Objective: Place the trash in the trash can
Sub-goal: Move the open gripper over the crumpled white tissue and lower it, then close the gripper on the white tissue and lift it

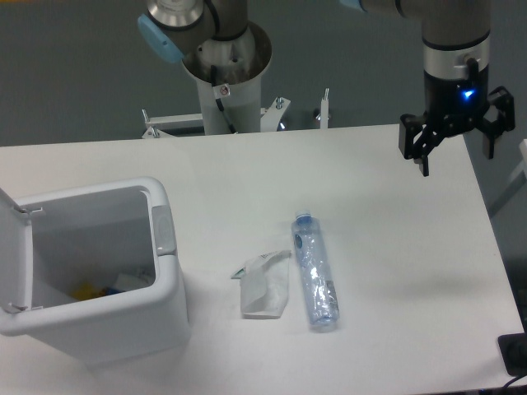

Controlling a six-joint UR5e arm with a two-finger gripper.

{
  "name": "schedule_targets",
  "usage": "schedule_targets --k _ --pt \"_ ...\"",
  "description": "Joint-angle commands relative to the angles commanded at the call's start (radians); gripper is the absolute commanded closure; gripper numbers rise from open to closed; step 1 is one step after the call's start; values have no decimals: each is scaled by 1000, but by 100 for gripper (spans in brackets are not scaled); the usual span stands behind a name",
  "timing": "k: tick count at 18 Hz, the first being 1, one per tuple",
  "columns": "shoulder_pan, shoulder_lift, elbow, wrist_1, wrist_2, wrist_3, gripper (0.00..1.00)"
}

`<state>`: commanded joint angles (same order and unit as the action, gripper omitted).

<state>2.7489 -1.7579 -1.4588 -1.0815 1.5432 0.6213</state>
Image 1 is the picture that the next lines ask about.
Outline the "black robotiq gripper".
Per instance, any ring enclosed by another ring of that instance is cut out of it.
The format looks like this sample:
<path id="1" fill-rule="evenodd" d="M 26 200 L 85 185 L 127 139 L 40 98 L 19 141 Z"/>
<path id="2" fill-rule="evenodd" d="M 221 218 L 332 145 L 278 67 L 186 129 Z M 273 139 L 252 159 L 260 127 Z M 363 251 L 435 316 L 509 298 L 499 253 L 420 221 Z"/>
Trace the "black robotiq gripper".
<path id="1" fill-rule="evenodd" d="M 446 80 L 424 72 L 426 114 L 403 114 L 399 122 L 399 150 L 405 160 L 419 165 L 424 177 L 430 174 L 428 156 L 445 139 L 442 124 L 447 115 L 477 118 L 475 128 L 483 134 L 483 154 L 489 160 L 501 135 L 515 128 L 514 96 L 504 86 L 487 95 L 488 74 L 480 72 L 476 80 Z M 496 110 L 492 121 L 486 118 L 490 109 Z"/>

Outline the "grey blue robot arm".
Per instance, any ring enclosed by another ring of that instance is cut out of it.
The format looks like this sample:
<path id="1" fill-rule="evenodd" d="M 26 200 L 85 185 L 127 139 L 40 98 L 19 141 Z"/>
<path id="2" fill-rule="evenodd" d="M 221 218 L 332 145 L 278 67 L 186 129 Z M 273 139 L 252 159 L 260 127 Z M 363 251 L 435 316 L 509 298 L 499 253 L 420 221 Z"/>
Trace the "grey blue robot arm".
<path id="1" fill-rule="evenodd" d="M 488 1 L 351 1 L 362 12 L 386 12 L 422 27 L 426 108 L 400 118 L 403 157 L 429 172 L 429 155 L 448 137 L 478 130 L 484 152 L 515 127 L 512 94 L 488 87 L 491 4 Z M 272 57 L 265 31 L 245 1 L 149 1 L 138 29 L 167 63 L 182 63 L 196 81 L 204 131 L 261 130 L 261 79 Z"/>

